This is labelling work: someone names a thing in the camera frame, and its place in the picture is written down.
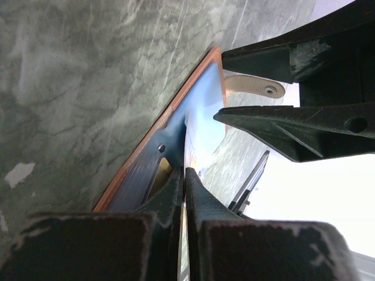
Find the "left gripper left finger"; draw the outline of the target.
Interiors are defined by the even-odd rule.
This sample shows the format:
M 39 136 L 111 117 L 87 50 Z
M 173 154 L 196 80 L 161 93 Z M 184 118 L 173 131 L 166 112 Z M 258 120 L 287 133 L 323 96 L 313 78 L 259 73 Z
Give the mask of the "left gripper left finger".
M 2 280 L 177 280 L 183 170 L 130 213 L 39 213 L 1 262 Z

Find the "brown leather card holder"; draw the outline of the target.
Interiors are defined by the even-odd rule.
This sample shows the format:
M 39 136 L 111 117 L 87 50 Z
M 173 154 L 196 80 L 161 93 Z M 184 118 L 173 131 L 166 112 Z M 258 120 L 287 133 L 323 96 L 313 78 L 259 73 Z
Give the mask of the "brown leather card holder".
M 280 99 L 285 88 L 265 78 L 225 77 L 221 50 L 214 47 L 201 59 L 162 115 L 133 150 L 94 207 L 96 212 L 134 211 L 167 181 L 171 170 L 183 166 L 188 101 L 192 97 L 227 97 L 243 92 Z

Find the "magnetic stripe card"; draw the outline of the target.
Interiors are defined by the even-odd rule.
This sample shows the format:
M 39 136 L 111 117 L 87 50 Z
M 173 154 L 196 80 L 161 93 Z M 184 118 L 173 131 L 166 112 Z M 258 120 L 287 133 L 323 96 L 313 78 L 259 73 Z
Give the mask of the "magnetic stripe card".
M 199 180 L 226 134 L 225 125 L 213 119 L 223 106 L 223 97 L 192 97 L 187 104 L 183 167 L 193 169 Z

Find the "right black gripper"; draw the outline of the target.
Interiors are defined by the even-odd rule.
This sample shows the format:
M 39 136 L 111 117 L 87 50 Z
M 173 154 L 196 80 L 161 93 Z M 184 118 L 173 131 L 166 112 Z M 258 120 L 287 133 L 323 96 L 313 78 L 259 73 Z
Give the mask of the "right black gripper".
M 353 1 L 221 58 L 226 70 L 298 83 L 302 107 L 222 108 L 216 121 L 293 162 L 374 153 L 374 1 Z

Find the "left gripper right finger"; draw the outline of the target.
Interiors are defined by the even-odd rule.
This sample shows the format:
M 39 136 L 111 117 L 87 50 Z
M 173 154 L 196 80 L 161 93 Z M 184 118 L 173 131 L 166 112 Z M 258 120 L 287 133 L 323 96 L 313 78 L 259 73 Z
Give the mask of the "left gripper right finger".
M 316 221 L 242 218 L 186 169 L 191 280 L 359 280 L 345 239 Z

